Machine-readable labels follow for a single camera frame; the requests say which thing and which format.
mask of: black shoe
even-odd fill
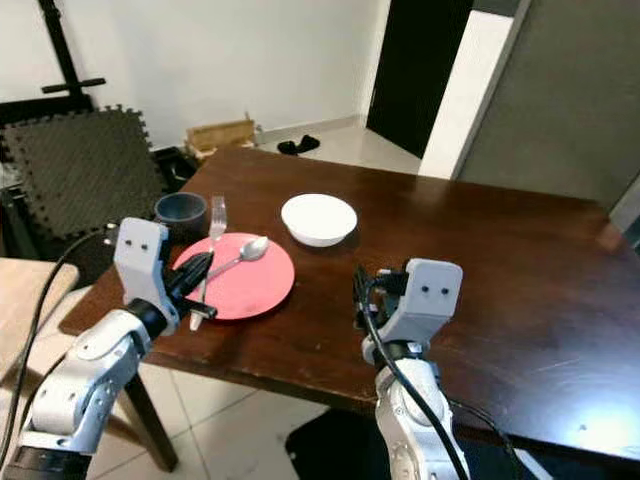
[[[318,148],[319,146],[320,146],[320,140],[318,140],[317,138],[313,138],[309,135],[305,135],[304,137],[302,137],[302,140],[300,141],[300,145],[296,147],[296,152],[298,153],[308,152],[309,150],[313,150],[314,148]]]
[[[288,140],[286,142],[280,142],[278,144],[278,151],[280,153],[284,153],[285,155],[297,155],[297,148],[296,148],[296,144],[293,143],[291,140]]]

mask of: red plate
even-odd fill
[[[258,235],[225,233],[215,244],[211,269],[233,260],[240,247]],[[196,253],[209,250],[211,241],[204,238],[187,248],[173,268]],[[289,254],[269,240],[269,247],[260,260],[240,262],[216,275],[207,284],[205,302],[218,309],[217,320],[242,320],[271,310],[286,298],[293,286],[295,271]],[[197,289],[189,295],[198,300]]]

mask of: metal fork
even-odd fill
[[[211,197],[211,223],[209,224],[209,252],[213,252],[213,246],[227,229],[227,206],[224,203],[224,197]],[[207,295],[207,279],[200,283],[200,302],[204,302]],[[198,330],[202,323],[202,315],[199,313],[191,313],[191,321],[189,328],[192,331]]]

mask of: dark gray cup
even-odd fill
[[[171,193],[158,200],[154,210],[156,220],[169,227],[174,242],[194,242],[207,235],[207,201],[200,195]]]

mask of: silver spoon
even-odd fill
[[[255,262],[260,260],[269,247],[269,239],[267,237],[258,237],[245,243],[240,247],[240,255],[227,263],[220,265],[218,268],[211,270],[207,275],[207,280],[224,272],[225,270],[237,265],[240,262]]]

